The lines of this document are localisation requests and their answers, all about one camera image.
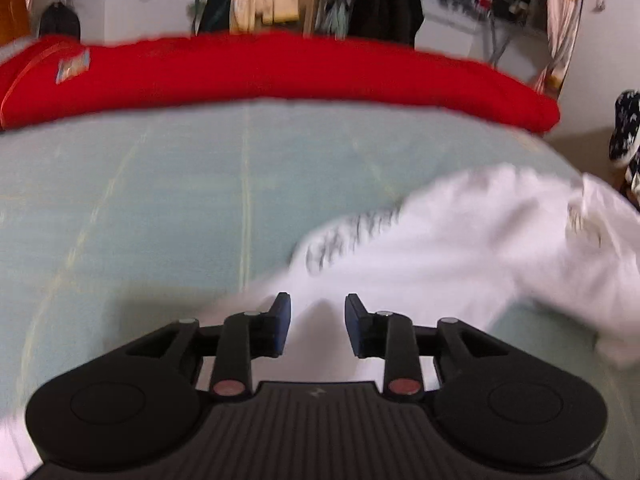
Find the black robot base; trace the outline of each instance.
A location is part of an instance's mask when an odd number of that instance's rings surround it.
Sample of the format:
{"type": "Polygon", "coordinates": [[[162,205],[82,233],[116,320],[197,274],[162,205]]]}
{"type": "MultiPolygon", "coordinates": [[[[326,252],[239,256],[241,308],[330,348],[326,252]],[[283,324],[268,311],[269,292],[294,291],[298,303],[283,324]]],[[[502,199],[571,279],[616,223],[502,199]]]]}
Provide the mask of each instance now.
{"type": "Polygon", "coordinates": [[[182,320],[44,384],[26,411],[34,480],[596,480],[607,409],[583,380],[457,320],[344,319],[375,383],[252,386],[284,349],[290,299],[222,326],[182,320]],[[425,391],[419,356],[440,388],[425,391]],[[194,384],[215,356],[208,392],[194,384]]]}

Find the hanging clothes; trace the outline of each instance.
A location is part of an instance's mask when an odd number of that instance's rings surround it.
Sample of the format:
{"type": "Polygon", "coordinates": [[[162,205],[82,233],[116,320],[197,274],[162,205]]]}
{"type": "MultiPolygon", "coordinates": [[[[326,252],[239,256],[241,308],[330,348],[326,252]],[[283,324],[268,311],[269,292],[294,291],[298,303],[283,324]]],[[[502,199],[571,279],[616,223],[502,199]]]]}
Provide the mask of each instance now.
{"type": "Polygon", "coordinates": [[[295,22],[300,18],[298,0],[231,0],[230,30],[253,32],[256,16],[263,25],[295,22]]]}
{"type": "Polygon", "coordinates": [[[207,0],[202,11],[198,34],[229,30],[231,0],[207,0]]]}
{"type": "Polygon", "coordinates": [[[351,3],[352,0],[326,0],[323,5],[324,17],[319,23],[318,31],[338,40],[346,38],[351,3]]]}
{"type": "Polygon", "coordinates": [[[348,35],[414,46],[423,21],[420,0],[354,0],[348,35]]]}

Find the bed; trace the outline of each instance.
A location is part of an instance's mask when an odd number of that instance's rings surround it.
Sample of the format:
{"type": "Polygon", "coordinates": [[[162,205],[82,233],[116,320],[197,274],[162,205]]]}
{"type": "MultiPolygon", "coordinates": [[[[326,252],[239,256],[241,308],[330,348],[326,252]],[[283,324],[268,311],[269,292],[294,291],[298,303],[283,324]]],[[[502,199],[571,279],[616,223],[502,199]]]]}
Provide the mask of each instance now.
{"type": "MultiPolygon", "coordinates": [[[[0,413],[284,266],[320,224],[501,162],[577,174],[523,130],[382,104],[251,100],[4,133],[0,413]]],[[[640,369],[615,370],[590,330],[529,300],[491,332],[597,387],[610,421],[594,463],[638,480],[640,369]]]]}

